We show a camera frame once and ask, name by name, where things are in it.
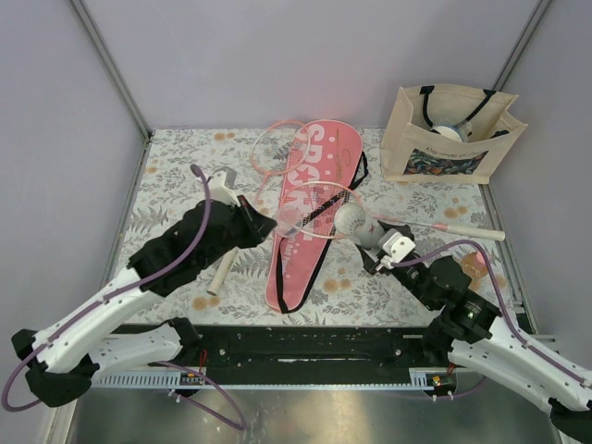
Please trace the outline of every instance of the white racket handle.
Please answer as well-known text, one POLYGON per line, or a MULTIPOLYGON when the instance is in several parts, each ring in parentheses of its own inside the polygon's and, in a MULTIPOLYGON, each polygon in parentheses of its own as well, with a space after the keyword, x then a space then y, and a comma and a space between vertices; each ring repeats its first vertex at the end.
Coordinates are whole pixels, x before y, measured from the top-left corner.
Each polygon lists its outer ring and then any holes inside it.
POLYGON ((224 284, 224 279, 230 271, 232 264, 234 263, 235 257, 237 257, 237 253, 239 252, 239 248, 235 247, 230 250, 228 253, 224 255, 222 258, 222 262, 220 262, 220 266, 216 270, 216 274, 210 282, 210 286, 207 288, 206 293, 210 296, 217 296, 222 284, 224 284))
POLYGON ((491 241, 503 242, 506 239, 504 231, 497 231, 495 229, 463 227, 461 225, 448 225, 446 230, 449 233, 461 234, 463 236, 470 236, 472 238, 489 239, 491 241))

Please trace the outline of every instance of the metallic floor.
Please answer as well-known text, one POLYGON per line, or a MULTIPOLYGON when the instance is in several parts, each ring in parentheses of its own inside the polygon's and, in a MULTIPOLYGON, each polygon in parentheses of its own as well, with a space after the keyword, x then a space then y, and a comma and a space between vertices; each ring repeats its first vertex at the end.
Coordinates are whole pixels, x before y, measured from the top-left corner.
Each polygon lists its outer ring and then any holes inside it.
MULTIPOLYGON (((460 391, 478 380, 459 379, 460 391)), ((79 401, 68 444, 559 442, 542 412, 492 381, 471 396, 436 404, 370 391, 241 390, 232 396, 250 422, 243 434, 162 391, 92 389, 79 401)), ((213 390, 195 399, 235 419, 213 390)))

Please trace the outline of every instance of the pink racket bag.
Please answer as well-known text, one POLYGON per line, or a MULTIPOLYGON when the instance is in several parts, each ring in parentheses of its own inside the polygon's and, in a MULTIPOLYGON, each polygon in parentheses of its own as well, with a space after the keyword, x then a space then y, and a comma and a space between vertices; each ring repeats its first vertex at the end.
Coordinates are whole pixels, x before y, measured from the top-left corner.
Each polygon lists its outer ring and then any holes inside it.
MULTIPOLYGON (((284 178, 280 202, 291 188, 309 181, 337 182, 355 190, 368 175, 358 131, 336 120, 316 120, 306 127, 311 137, 310 150, 304 162, 284 178)), ((287 314, 304 305, 330 243, 302 232, 291 238, 274 235, 265 289, 272 309, 287 314)))

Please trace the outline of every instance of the floral tablecloth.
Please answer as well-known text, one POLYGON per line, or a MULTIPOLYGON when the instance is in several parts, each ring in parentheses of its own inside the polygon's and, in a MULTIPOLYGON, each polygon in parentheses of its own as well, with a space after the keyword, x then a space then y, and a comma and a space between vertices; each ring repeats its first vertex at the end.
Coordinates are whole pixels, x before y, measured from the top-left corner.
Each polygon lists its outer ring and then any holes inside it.
MULTIPOLYGON (((370 175, 358 189, 364 206, 375 215, 398 216, 424 222, 450 222, 489 228, 477 185, 444 183, 390 183, 380 173, 379 144, 382 129, 358 129, 364 141, 370 175)), ((252 199, 262 177, 249 162, 249 152, 259 129, 161 129, 154 135, 136 202, 118 257, 117 269, 149 239, 160 236, 183 213, 203 199, 201 182, 189 170, 191 163, 207 174, 220 167, 238 173, 235 187, 252 199)), ((258 207, 273 215, 278 207, 281 178, 271 178, 258 207)), ((459 239, 458 236, 414 227, 417 251, 428 253, 459 239)), ((512 305, 500 256, 493 241, 483 240, 509 308, 512 305)), ((327 325, 422 327, 437 313, 426 310, 394 277, 370 276, 349 240, 332 242, 324 266, 302 309, 284 315, 265 303, 271 239, 258 248, 241 251, 218 297, 205 292, 216 267, 190 285, 173 292, 162 303, 134 315, 131 323, 159 323, 187 316, 194 324, 221 325, 327 325)), ((470 248, 457 248, 461 261, 470 248)), ((475 276, 472 288, 493 303, 496 298, 489 276, 475 276)))

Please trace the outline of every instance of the wall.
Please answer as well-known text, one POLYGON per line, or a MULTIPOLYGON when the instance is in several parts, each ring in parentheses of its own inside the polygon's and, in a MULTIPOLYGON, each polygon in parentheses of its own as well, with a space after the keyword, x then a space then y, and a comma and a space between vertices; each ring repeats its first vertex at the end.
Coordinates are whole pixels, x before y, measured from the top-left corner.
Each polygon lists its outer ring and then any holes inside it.
POLYGON ((154 128, 337 118, 399 86, 491 87, 537 0, 86 0, 154 128))
POLYGON ((492 187, 543 332, 592 367, 592 3, 556 2, 506 90, 530 127, 492 187))
MULTIPOLYGON (((10 337, 96 292, 142 141, 63 0, 0 12, 0 381, 10 337)), ((32 399, 20 379, 14 404, 32 399)), ((0 442, 38 442, 49 410, 0 409, 0 442)))

